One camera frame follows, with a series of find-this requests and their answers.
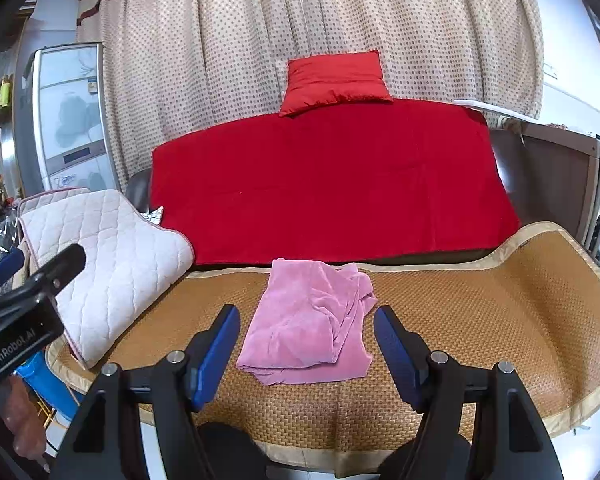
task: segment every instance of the blue plastic stool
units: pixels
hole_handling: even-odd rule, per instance
[[[44,352],[32,355],[23,365],[16,368],[16,373],[64,418],[67,420],[74,418],[78,405],[69,393],[67,386],[47,368]],[[84,397],[83,394],[75,391],[74,395],[78,401]]]

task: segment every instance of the red cloth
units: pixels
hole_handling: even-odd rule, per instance
[[[388,101],[377,50],[355,54],[321,54],[293,59],[280,116],[299,114],[325,105]]]
[[[482,116],[404,99],[167,142],[154,150],[151,202],[199,265],[488,249],[519,227]]]

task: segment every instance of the red pillow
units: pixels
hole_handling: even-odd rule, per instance
[[[281,117],[343,102],[394,101],[384,86],[377,50],[323,54],[288,63],[289,83]]]

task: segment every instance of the pink velvet fabric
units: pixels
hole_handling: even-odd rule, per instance
[[[371,355],[362,343],[362,322],[375,304],[371,280],[355,264],[336,270],[278,258],[236,367],[262,384],[364,377]]]

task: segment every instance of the polka dot curtain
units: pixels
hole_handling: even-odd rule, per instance
[[[276,112],[287,60],[313,54],[377,48],[394,97],[476,99],[531,116],[541,107],[536,0],[99,0],[77,39],[104,42],[123,186],[167,140]]]

